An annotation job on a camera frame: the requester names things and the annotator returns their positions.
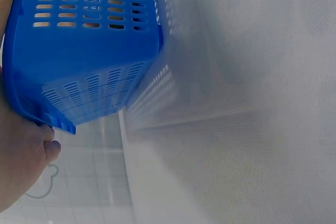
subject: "finger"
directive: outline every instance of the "finger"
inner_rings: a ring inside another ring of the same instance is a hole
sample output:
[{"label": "finger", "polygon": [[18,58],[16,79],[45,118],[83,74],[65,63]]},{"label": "finger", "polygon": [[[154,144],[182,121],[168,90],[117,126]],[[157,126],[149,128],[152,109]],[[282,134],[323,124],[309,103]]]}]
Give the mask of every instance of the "finger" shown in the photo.
[{"label": "finger", "polygon": [[57,159],[59,153],[61,152],[61,144],[57,141],[44,142],[44,151],[46,153],[46,162],[50,164],[55,159]]},{"label": "finger", "polygon": [[55,131],[48,125],[44,124],[40,126],[42,131],[43,141],[44,142],[51,142],[55,137]]},{"label": "finger", "polygon": [[13,0],[0,0],[0,42],[5,33],[5,28],[11,11]]}]

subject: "hand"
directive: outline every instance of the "hand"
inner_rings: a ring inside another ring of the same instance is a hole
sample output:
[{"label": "hand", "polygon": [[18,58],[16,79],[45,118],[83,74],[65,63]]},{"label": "hand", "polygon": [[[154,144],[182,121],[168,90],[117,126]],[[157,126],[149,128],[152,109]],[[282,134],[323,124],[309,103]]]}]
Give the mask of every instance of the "hand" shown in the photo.
[{"label": "hand", "polygon": [[[13,0],[0,0],[0,42]],[[61,146],[49,126],[37,126],[8,105],[0,68],[0,212],[16,202],[54,161]]]}]

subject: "white surface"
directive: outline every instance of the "white surface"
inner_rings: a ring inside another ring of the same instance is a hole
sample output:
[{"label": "white surface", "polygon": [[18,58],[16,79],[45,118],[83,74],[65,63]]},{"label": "white surface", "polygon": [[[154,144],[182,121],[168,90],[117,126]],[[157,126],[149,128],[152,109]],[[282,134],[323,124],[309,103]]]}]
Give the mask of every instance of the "white surface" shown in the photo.
[{"label": "white surface", "polygon": [[336,223],[336,0],[159,0],[124,112],[138,224]]}]

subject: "tiled wall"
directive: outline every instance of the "tiled wall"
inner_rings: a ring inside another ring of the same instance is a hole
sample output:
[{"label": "tiled wall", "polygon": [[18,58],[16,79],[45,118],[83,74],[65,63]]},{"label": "tiled wall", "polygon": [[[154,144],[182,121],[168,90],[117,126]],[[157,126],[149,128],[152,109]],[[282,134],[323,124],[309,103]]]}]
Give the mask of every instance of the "tiled wall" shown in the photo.
[{"label": "tiled wall", "polygon": [[118,115],[56,133],[62,152],[27,195],[0,214],[0,224],[135,224]]}]

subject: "blurred basket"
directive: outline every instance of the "blurred basket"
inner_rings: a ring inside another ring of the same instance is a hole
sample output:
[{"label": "blurred basket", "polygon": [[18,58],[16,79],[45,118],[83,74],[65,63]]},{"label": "blurred basket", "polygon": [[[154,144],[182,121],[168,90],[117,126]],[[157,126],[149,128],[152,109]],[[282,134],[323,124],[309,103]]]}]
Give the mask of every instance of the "blurred basket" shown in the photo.
[{"label": "blurred basket", "polygon": [[14,0],[3,52],[20,115],[75,133],[117,112],[158,54],[154,0]]}]

